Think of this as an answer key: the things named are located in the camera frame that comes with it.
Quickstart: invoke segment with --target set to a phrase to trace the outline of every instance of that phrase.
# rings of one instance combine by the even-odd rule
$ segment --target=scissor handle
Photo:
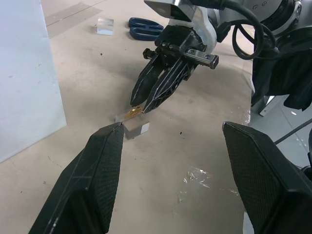
[[[136,28],[150,28],[150,29],[157,29],[157,30],[164,29],[164,26],[160,25],[159,23],[156,23],[148,19],[135,18],[135,17],[132,17],[129,19],[128,25],[129,25],[129,28],[136,27]]]
[[[152,28],[130,28],[130,35],[136,40],[154,41],[161,34],[162,30]]]

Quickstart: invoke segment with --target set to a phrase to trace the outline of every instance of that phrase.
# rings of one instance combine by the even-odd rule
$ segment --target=dark fabric
[[[289,95],[285,106],[306,110],[312,102],[311,65],[310,50],[280,61],[256,61],[253,67],[255,95],[252,104],[263,96]]]

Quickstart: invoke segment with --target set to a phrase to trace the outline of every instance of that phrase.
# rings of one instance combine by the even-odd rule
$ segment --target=white panel
[[[66,125],[39,0],[0,8],[0,162]]]

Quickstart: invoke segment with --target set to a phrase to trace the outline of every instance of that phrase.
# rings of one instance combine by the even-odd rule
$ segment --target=concrete floor
[[[287,97],[284,96],[264,117],[258,114],[260,105],[253,106],[250,126],[276,141],[308,121],[312,116],[312,106],[305,111],[288,108],[284,106]],[[283,155],[296,166],[305,167],[310,164],[307,155],[310,130],[311,125],[308,125],[277,145]]]
[[[168,22],[143,0],[46,0],[42,6],[50,20],[47,29],[68,126],[0,164],[4,234],[28,232],[61,171],[92,133],[128,107],[148,62],[142,52],[155,47],[130,37],[128,19]],[[96,34],[98,17],[115,20],[113,36]],[[252,48],[246,42],[242,47]],[[124,142],[109,233],[242,233],[244,208],[229,191],[236,187],[221,126],[224,121],[249,122],[251,63],[234,55],[230,38],[214,54],[220,55],[215,70],[199,66],[148,114],[149,131]],[[191,166],[212,175],[211,188],[190,190],[186,208],[178,204],[177,194]]]

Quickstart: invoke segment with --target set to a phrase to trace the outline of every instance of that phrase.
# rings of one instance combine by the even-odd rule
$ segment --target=clear plastic film
[[[219,178],[200,168],[187,171],[173,208],[180,233],[242,233],[244,207],[239,193],[220,184]]]

